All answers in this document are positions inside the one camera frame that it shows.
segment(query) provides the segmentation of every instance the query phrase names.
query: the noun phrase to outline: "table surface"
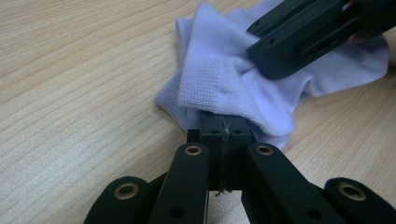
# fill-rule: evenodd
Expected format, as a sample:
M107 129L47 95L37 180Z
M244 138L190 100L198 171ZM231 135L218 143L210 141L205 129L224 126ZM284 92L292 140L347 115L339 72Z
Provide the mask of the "table surface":
M186 135L153 98L177 68L174 21L201 1L0 3L0 220L81 223L102 190L166 172ZM211 0L223 13L256 1ZM306 176L356 179L396 206L396 32L389 73L306 100L284 149ZM248 223L240 192L208 223Z

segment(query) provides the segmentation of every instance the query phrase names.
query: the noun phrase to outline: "fabric fold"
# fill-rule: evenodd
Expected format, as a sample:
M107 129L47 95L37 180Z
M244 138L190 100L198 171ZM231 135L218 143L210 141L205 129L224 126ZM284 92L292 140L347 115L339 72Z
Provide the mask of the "fabric fold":
M246 32L280 1L222 15L207 2L192 19L177 19L180 62L155 103L185 131L199 127L199 111L247 120L261 142L282 148L295 129L293 111L308 96L321 96L374 81L388 68L382 36L362 44L345 43L290 77L263 77L247 55L258 41Z

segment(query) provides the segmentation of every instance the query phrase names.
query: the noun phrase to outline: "wood grain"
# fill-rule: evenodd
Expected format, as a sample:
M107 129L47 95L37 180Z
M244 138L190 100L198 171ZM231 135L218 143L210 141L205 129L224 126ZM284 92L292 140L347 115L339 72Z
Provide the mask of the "wood grain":
M0 2L0 222L81 223L112 180L164 173L185 134L153 103L177 68L174 21L201 1ZM213 0L218 10L259 1ZM396 206L396 32L389 74L309 99L286 155L313 183L357 179ZM248 223L239 192L209 223Z

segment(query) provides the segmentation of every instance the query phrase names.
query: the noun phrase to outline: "screw hole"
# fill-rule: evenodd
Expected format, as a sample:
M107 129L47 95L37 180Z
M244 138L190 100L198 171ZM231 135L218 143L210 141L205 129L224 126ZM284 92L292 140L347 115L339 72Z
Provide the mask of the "screw hole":
M172 218L178 219L186 215L186 210L181 206L176 206L169 211L169 215Z
M265 146L258 146L256 148L257 152L264 156L269 156L274 153L274 151L270 147L265 147Z
M354 201L364 201L367 198L366 194L361 189L344 182L338 184L338 191Z
M313 219L321 219L321 217L322 217L320 211L313 207L309 207L308 209L306 209L305 213L307 216L309 216Z
M187 147L187 148L184 150L184 152L185 152L187 155L196 156L196 155L201 154L202 149L201 149L200 147L192 146L192 147Z
M275 41L276 41L276 39L274 37L272 37L270 40L268 40L268 45L274 44Z
M118 200L127 200L133 198L138 191L139 187L135 183L121 184L114 190L114 197Z

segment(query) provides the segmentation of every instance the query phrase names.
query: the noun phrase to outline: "black bracket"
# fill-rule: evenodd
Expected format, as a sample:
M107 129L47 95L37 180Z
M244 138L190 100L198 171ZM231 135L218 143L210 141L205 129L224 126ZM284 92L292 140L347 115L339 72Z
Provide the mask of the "black bracket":
M242 118L202 112L187 139L167 174L109 184L85 223L206 223L210 190L242 190L251 223L396 223L396 210L359 182L309 183L279 149L255 143Z
M370 38L396 25L395 0L285 0L247 31L247 53L263 76L288 77L351 36Z

